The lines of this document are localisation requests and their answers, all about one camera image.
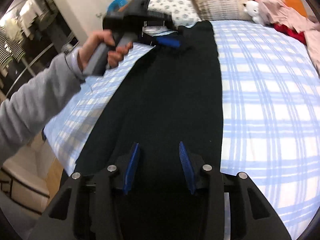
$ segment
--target blue and white plaid fabric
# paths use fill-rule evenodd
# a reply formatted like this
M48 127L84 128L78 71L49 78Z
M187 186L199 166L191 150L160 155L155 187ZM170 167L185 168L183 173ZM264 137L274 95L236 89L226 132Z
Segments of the blue and white plaid fabric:
M299 41L250 22L212 25L223 85L221 171L245 171L296 239L320 205L320 80ZM117 69L89 78L46 126L68 174L105 105L150 49L135 44Z

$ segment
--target metal bolt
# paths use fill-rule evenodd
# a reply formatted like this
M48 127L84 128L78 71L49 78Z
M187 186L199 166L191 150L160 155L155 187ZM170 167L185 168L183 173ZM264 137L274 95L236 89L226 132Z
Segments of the metal bolt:
M246 178L248 177L248 175L247 175L245 172L240 172L240 173L239 173L239 177L240 177L241 179L246 179Z
M212 166L209 164L205 164L202 166L202 169L204 169L205 171L211 171L212 170Z
M111 172L116 171L116 169L117 169L117 166L115 166L115 165L109 165L107 168L107 170L111 171Z
M71 175L71 177L72 177L73 179L79 179L79 178L81 177L81 174L80 174L79 172L75 172L75 173L73 173L73 174Z

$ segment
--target gray sleeve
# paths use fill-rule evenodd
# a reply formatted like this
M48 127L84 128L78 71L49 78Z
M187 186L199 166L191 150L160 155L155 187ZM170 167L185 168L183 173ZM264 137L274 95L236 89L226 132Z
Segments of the gray sleeve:
M56 56L48 69L24 84L0 106L0 167L28 143L80 91L71 55Z

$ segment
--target white plush toy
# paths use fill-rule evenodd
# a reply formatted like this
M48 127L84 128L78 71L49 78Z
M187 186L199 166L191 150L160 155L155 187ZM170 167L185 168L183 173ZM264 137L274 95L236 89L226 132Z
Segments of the white plush toy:
M256 1L247 1L244 5L244 11L248 13L251 17L252 20L261 25L265 25L262 17L259 14L259 4Z

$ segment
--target black cloth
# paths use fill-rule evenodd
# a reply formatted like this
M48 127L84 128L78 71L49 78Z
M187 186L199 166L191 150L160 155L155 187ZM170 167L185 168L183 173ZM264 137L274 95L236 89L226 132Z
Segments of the black cloth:
M76 171L95 173L128 154L141 157L128 196L115 202L124 239L195 239L204 196L187 189L179 142L220 168L222 85L210 22L179 27L187 49L157 46L123 80L93 128Z

